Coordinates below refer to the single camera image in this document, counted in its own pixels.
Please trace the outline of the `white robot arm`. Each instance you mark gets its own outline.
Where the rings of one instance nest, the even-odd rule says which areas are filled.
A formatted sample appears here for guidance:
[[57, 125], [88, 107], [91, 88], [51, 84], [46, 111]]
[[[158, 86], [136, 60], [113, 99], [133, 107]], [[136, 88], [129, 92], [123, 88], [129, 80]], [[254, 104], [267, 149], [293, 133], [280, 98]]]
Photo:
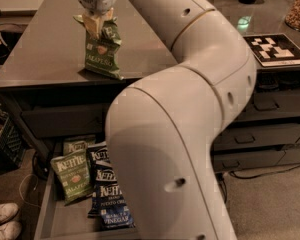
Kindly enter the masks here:
[[[78, 0], [97, 14], [115, 0]], [[237, 240], [211, 163], [256, 82], [246, 41], [207, 0], [129, 0], [176, 59], [124, 89], [106, 118], [119, 186], [143, 240]]]

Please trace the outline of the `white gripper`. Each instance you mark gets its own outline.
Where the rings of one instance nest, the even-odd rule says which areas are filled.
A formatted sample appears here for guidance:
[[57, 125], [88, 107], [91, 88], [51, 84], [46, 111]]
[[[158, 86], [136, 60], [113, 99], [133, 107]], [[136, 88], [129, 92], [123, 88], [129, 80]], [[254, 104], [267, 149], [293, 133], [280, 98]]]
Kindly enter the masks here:
[[109, 21], [113, 18], [113, 5], [117, 0], [78, 0], [78, 2], [89, 12], [93, 14], [83, 14], [83, 23], [88, 33], [95, 39], [100, 38], [101, 29], [104, 21]]

